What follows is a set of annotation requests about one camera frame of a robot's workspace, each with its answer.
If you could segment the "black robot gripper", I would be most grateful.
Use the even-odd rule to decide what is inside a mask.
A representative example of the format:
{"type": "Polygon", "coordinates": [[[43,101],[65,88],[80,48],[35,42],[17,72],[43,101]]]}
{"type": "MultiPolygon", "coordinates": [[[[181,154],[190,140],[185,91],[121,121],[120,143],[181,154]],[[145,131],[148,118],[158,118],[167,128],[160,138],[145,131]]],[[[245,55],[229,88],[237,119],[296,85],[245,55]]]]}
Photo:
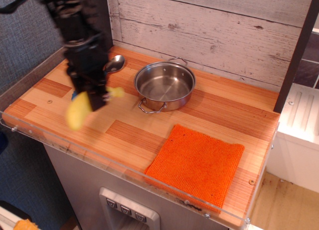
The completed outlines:
{"type": "Polygon", "coordinates": [[[108,62],[105,35],[91,32],[88,36],[74,32],[62,33],[67,74],[76,93],[87,91],[90,105],[96,111],[106,105],[106,79],[103,68],[108,62]]]}

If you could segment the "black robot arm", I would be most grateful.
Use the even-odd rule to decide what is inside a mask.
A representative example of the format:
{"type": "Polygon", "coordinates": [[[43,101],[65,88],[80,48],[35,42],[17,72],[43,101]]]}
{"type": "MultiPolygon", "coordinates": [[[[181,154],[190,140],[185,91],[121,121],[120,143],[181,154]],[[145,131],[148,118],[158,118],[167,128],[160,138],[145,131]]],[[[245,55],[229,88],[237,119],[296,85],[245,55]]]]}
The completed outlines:
{"type": "Polygon", "coordinates": [[[42,1],[61,34],[67,74],[76,93],[86,92],[92,109],[98,110],[106,104],[104,67],[109,59],[105,35],[94,23],[94,5],[88,0],[42,1]]]}

